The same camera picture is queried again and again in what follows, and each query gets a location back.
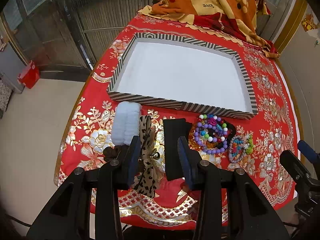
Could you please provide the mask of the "black knitted hair band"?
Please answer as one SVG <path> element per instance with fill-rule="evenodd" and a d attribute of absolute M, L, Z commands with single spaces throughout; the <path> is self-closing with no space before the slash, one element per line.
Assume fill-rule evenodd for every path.
<path fill-rule="evenodd" d="M 185 118 L 163 120 L 165 175 L 167 181 L 183 177 L 177 141 L 179 137 L 185 137 L 188 140 L 191 128 L 192 123 L 187 122 Z"/>

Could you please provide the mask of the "white fluffy hair band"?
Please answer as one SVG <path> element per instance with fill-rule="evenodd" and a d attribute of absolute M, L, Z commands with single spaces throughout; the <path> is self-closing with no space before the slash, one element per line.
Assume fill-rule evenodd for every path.
<path fill-rule="evenodd" d="M 124 101 L 117 105 L 111 131 L 114 145 L 129 146 L 132 138 L 139 135 L 141 108 L 141 105 L 135 102 Z"/>

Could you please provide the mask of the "red floral tablecloth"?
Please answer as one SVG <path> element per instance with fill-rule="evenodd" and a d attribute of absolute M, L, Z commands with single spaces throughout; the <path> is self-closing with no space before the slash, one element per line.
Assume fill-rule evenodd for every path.
<path fill-rule="evenodd" d="M 201 155 L 219 168 L 230 171 L 243 168 L 275 210 L 293 200 L 295 184 L 280 165 L 279 156 L 283 150 L 291 150 L 300 157 L 297 150 L 300 134 L 290 91 L 276 63 L 266 58 L 260 49 L 226 40 L 223 36 L 226 34 L 220 37 L 143 14 L 137 14 L 118 34 L 115 45 L 105 51 L 80 92 L 61 140 L 54 184 L 59 187 L 78 166 L 85 170 L 99 168 L 103 164 L 103 149 L 113 146 L 110 135 L 118 103 L 109 98 L 106 89 L 119 61 L 120 49 L 125 49 L 137 32 L 192 37 L 238 52 L 253 83 L 258 114 L 251 120 L 227 118 L 226 121 L 236 127 L 236 135 L 249 135 L 253 150 L 239 164 L 230 164 L 227 153 L 211 157 L 201 152 Z M 151 116 L 156 131 L 154 146 L 160 154 L 157 162 L 164 172 L 163 120 L 186 118 L 191 122 L 196 120 L 196 114 L 153 106 L 143 106 L 142 113 Z M 160 188 L 153 199 L 131 190 L 119 191 L 121 222 L 152 229 L 194 229 L 192 217 L 196 214 L 191 205 L 196 200 L 182 192 L 182 179 L 167 182 L 162 174 Z"/>

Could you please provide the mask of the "striped white tray box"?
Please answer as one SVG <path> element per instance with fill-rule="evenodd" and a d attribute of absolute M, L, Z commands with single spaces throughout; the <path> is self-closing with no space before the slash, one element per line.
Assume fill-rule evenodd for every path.
<path fill-rule="evenodd" d="M 192 37 L 135 33 L 108 84 L 114 101 L 249 120 L 258 106 L 235 50 Z"/>

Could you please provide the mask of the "red bag on floor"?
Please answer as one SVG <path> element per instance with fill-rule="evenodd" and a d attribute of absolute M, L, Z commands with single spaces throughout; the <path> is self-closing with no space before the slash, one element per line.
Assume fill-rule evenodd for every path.
<path fill-rule="evenodd" d="M 32 89 L 40 78 L 39 68 L 34 61 L 30 61 L 28 65 L 18 75 L 18 83 L 24 85 L 28 89 Z"/>

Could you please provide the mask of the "metal glass door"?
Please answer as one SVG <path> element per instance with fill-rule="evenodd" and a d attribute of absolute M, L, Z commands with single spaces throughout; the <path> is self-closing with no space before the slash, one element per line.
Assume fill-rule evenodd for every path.
<path fill-rule="evenodd" d="M 88 71 L 137 11 L 155 0 L 9 0 L 1 22 L 45 72 Z"/>

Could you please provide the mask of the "orange red patterned blanket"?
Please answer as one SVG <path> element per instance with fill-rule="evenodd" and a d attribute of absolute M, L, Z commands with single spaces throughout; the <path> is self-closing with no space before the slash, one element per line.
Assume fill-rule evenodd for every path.
<path fill-rule="evenodd" d="M 265 0 L 159 0 L 139 13 L 185 23 L 209 33 L 220 31 L 261 47 L 266 57 L 279 56 L 273 43 L 256 33 L 257 15 L 270 14 Z"/>

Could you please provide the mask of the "red wall decoration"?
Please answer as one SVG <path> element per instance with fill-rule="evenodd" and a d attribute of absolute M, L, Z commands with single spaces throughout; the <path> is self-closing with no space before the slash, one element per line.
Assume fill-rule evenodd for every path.
<path fill-rule="evenodd" d="M 306 14 L 301 21 L 301 25 L 305 32 L 319 28 L 319 23 L 314 22 L 313 14 Z"/>

